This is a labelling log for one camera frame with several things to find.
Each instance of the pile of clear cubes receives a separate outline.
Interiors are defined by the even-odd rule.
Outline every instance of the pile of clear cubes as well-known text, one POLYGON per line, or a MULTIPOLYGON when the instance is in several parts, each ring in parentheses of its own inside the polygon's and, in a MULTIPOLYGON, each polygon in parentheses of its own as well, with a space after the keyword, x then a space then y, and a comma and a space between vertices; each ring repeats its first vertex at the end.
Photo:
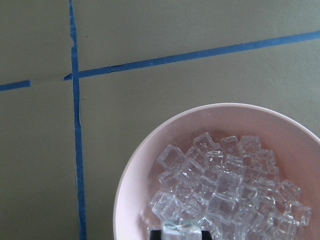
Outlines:
POLYGON ((165 171, 149 206, 160 220, 196 220, 213 240, 302 239, 311 209, 258 136, 217 143, 205 132, 186 153, 168 144, 157 161, 165 171))

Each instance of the pink plastic container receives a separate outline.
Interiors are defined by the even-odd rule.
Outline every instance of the pink plastic container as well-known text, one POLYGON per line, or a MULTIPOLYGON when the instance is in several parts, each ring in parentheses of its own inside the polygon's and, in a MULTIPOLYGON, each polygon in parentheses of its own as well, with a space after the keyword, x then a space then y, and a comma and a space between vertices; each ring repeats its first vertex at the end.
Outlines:
POLYGON ((231 135, 258 135, 264 148, 275 151, 280 174, 302 188, 299 201, 312 208, 303 239, 320 239, 320 139, 275 111, 241 103, 218 103, 172 117, 135 150, 115 197, 115 240, 147 239, 147 227, 160 223, 148 207, 160 187, 157 175, 164 171, 156 157, 168 143, 188 150, 192 140, 203 132, 209 132, 217 142, 231 135))

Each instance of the blue tape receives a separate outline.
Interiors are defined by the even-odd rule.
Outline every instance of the blue tape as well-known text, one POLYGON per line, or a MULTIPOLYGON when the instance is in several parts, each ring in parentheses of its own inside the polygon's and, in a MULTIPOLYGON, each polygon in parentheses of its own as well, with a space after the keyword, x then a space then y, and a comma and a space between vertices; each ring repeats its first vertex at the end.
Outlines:
MULTIPOLYGON (((84 70, 79 72, 79 77, 85 78, 90 76, 108 74, 112 72, 140 69, 140 68, 152 67, 157 65, 170 64, 170 63, 176 63, 176 62, 187 61, 192 59, 206 58, 206 57, 242 52, 242 51, 253 50, 253 49, 266 48, 266 47, 283 45, 283 44, 291 44, 291 43, 297 43, 297 42, 314 40, 314 39, 320 39, 320 31, 282 36, 282 37, 270 38, 270 39, 265 39, 260 41, 240 43, 240 44, 231 45, 231 46, 223 46, 223 47, 217 47, 217 48, 206 49, 201 51, 194 51, 194 52, 183 53, 178 55, 159 57, 159 58, 154 58, 149 60, 130 62, 122 65, 106 66, 101 68, 84 70)), ((70 79, 72 79, 72 73, 65 76, 63 80, 65 81, 70 79)))
POLYGON ((30 86, 31 86, 31 81, 30 80, 13 82, 13 83, 0 85, 0 92, 1 91, 12 90, 12 89, 26 88, 26 87, 30 87, 30 86))
POLYGON ((71 62, 72 62, 75 167, 76 167, 76 187, 77 187, 77 200, 78 200, 79 239, 87 240, 84 166, 83 166, 83 156, 82 156, 82 136, 81 136, 81 122, 80 122, 80 88, 79 88, 79 66, 78 66, 78 51, 77 51, 77 31, 76 31, 74 8, 73 8, 72 0, 69 0, 69 14, 70 14, 70 36, 73 40, 73 46, 71 47, 71 62))

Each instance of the bowl rim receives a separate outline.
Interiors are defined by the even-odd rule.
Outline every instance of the bowl rim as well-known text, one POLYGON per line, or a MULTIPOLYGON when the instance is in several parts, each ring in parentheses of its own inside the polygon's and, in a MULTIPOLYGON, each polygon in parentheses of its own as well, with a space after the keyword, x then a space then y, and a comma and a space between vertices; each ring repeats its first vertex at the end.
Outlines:
POLYGON ((113 223, 113 237, 115 240, 118 240, 117 239, 117 232, 116 232, 116 216, 117 216, 117 206, 118 206, 118 199, 119 199, 121 186, 122 186, 123 180, 125 178, 125 175, 129 169, 133 159, 138 154, 138 152, 143 148, 143 146, 146 144, 146 142, 149 141, 149 139, 151 139, 154 135, 156 135, 164 126, 169 125, 170 123, 174 122, 175 120, 177 120, 185 115, 188 115, 188 114, 191 114, 191 113, 194 113, 197 111, 201 111, 204 109, 221 108, 221 107, 238 107, 238 108, 254 109, 254 110, 262 111, 264 113, 268 113, 268 114, 274 115, 276 117, 282 118, 282 119, 290 122, 291 124, 295 125, 297 128, 301 129, 302 131, 304 131, 306 134, 308 134, 314 141, 318 142, 318 144, 320 145, 320 139, 313 132, 311 132, 309 129, 307 129, 305 126, 303 126, 302 124, 293 120, 292 118, 283 115, 282 113, 279 113, 277 111, 274 111, 274 110, 271 110, 271 109, 268 109, 268 108, 265 108, 262 106, 246 104, 246 103, 237 103, 237 102, 222 102, 222 103, 213 103, 213 104, 206 104, 206 105, 202 105, 202 106, 197 106, 197 107, 185 110, 181 113, 178 113, 177 115, 169 118, 168 120, 166 120, 165 122, 160 124, 151 133, 149 133, 149 135, 147 135, 147 137, 145 137, 145 139, 139 144, 139 146, 135 149, 135 151, 131 155, 129 161, 127 162, 127 164, 122 172, 121 178, 120 178, 118 186, 117 186, 117 190, 116 190, 116 194, 115 194, 115 198, 114 198, 114 205, 113 205, 112 223, 113 223))

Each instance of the pink bowl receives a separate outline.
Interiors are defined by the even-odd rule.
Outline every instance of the pink bowl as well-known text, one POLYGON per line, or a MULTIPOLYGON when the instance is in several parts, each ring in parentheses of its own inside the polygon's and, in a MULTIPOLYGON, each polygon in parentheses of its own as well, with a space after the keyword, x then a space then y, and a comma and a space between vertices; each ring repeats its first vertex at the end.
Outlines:
POLYGON ((155 159, 168 144, 186 151, 192 140, 209 132, 215 141, 231 135, 258 135, 273 149, 280 174, 302 188, 300 202, 312 208, 304 240, 320 236, 320 139, 275 111, 241 103, 218 103, 182 112, 157 127, 135 150, 118 185, 114 210, 115 240, 146 240, 147 227, 159 224, 148 202, 164 171, 155 159))

